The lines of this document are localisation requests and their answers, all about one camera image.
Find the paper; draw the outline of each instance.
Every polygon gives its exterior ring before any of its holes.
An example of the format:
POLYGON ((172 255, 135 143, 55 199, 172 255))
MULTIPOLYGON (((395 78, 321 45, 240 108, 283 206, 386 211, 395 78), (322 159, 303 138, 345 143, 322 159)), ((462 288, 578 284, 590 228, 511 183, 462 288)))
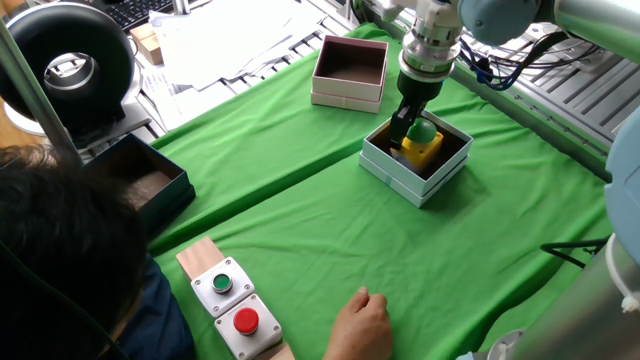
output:
POLYGON ((286 55, 321 20, 307 6, 293 0, 212 0, 189 15, 151 13, 150 23, 169 80, 203 90, 286 55))
POLYGON ((144 73, 142 90, 156 105, 167 131, 193 120, 233 97, 233 93, 219 81, 198 91, 193 87, 171 84, 164 70, 157 69, 144 73))

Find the cardboard box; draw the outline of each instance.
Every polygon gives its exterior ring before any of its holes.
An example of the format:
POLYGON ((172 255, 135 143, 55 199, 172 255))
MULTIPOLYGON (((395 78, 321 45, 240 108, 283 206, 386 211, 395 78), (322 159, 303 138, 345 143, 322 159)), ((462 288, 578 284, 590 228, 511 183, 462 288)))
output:
POLYGON ((138 51, 148 62, 152 65, 162 64, 162 51, 160 50, 160 43, 156 37, 156 33, 153 31, 151 24, 146 23, 138 26, 135 29, 131 29, 129 32, 133 42, 136 43, 138 51))
POLYGON ((390 120, 364 140, 360 165, 420 207, 466 163, 473 138, 429 112, 423 112, 444 135, 442 147, 434 160, 416 174, 390 155, 387 136, 390 120))
POLYGON ((85 165, 85 171, 127 184, 150 235, 159 233, 195 198, 186 171, 133 134, 85 165))
POLYGON ((311 102, 377 112, 388 47, 386 42, 326 36, 313 72, 311 102))

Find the green button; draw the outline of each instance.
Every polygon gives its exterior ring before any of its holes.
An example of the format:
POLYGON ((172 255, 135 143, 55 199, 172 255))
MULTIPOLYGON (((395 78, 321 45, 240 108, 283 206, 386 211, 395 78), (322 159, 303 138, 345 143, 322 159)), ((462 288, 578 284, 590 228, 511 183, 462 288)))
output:
POLYGON ((224 294, 231 290, 233 283, 227 274, 218 274, 213 278, 213 291, 224 294))

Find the dark box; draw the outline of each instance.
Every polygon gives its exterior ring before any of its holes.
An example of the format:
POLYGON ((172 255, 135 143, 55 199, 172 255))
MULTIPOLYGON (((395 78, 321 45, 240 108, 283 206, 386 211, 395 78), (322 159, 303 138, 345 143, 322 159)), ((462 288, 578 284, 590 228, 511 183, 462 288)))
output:
POLYGON ((85 165, 85 171, 126 182, 150 236, 159 234, 196 196, 187 172, 129 134, 85 165))

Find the push button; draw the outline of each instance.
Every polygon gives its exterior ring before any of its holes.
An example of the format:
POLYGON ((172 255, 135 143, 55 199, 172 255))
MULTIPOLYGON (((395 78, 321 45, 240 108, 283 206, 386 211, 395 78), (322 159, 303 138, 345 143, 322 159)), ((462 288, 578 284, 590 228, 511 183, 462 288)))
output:
POLYGON ((224 294, 226 292, 229 292, 229 290, 231 290, 231 288, 233 287, 233 282, 231 281, 231 278, 227 274, 216 275, 213 278, 212 283, 213 283, 212 284, 213 291, 215 291, 218 294, 224 294))
POLYGON ((251 335, 258 330, 260 319, 252 308, 242 308, 233 316, 233 326, 242 335, 251 335))

